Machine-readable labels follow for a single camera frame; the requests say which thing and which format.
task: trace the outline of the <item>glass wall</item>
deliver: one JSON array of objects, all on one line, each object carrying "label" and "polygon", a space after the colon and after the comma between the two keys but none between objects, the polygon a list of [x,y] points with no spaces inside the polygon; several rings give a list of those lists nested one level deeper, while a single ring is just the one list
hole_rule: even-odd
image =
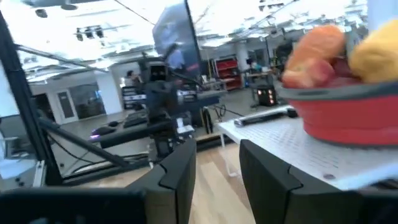
[{"label": "glass wall", "polygon": [[79,119],[105,114],[104,103],[97,83],[69,88]]}]

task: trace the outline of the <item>black metal frame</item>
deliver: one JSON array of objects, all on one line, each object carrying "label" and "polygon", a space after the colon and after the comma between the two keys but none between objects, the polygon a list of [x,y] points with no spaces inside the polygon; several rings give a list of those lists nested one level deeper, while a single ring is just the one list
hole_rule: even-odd
[{"label": "black metal frame", "polygon": [[[73,136],[60,129],[56,124],[39,119],[39,114],[32,100],[32,92],[17,54],[17,47],[12,40],[1,11],[0,49],[0,61],[3,65],[4,73],[7,76],[12,94],[14,95],[20,116],[25,124],[29,141],[35,150],[36,159],[38,161],[45,161],[47,172],[45,183],[47,185],[78,185],[147,166],[146,161],[134,161],[133,164],[125,161],[122,157],[110,154],[90,144],[88,141]],[[62,177],[47,137],[47,131],[85,148],[97,156],[110,161],[111,164]],[[198,141],[197,144],[198,150],[205,150],[219,146],[221,141],[219,136],[214,136],[209,139]]]}]

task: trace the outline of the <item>wooden floor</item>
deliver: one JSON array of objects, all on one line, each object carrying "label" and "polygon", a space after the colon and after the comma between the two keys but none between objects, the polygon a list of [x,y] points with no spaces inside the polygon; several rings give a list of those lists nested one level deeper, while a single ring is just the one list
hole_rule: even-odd
[{"label": "wooden floor", "polygon": [[[255,223],[242,179],[228,177],[221,153],[231,161],[232,171],[240,168],[236,144],[199,152],[197,176],[193,192],[190,224],[252,224]],[[108,177],[82,187],[125,187],[148,172],[143,168]]]}]

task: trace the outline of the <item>red bowl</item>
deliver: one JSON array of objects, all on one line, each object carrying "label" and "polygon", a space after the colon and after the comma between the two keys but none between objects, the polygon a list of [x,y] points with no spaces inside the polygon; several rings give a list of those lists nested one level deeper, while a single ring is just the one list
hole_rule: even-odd
[{"label": "red bowl", "polygon": [[276,83],[303,118],[304,130],[328,142],[358,146],[398,145],[398,83],[290,89]]}]

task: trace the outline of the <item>white tabletop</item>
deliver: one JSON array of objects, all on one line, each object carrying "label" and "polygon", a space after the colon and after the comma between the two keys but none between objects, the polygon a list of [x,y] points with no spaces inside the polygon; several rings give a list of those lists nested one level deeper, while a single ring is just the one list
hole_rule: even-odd
[{"label": "white tabletop", "polygon": [[284,118],[235,127],[233,120],[219,130],[234,142],[248,139],[300,170],[340,189],[360,189],[398,177],[398,148],[352,148],[334,146],[309,136],[300,118]]}]

